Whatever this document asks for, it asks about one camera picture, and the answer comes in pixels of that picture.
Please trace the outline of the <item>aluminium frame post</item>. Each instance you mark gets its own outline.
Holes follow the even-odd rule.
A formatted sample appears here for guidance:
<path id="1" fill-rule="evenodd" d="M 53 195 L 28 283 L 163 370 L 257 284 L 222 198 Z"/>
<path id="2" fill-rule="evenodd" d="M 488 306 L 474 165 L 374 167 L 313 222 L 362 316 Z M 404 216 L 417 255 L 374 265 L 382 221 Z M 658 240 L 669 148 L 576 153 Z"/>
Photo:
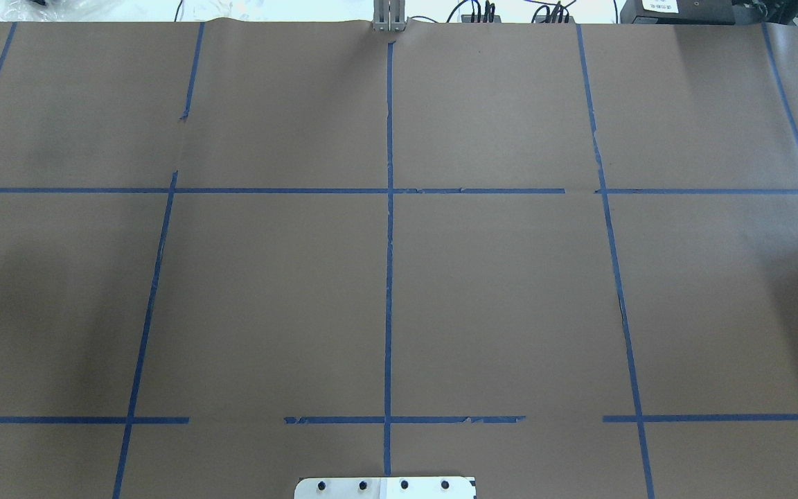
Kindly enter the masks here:
<path id="1" fill-rule="evenodd" d="M 377 32 L 401 32 L 407 26 L 405 0 L 374 0 L 373 30 Z"/>

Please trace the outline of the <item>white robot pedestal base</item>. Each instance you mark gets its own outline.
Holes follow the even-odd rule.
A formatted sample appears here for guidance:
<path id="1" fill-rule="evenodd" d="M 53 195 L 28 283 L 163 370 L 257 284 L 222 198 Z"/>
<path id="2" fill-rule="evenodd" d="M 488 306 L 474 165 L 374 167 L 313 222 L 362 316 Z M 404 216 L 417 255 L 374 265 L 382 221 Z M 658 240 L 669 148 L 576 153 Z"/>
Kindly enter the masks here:
<path id="1" fill-rule="evenodd" d="M 300 480 L 294 498 L 476 498 L 462 476 L 331 477 Z"/>

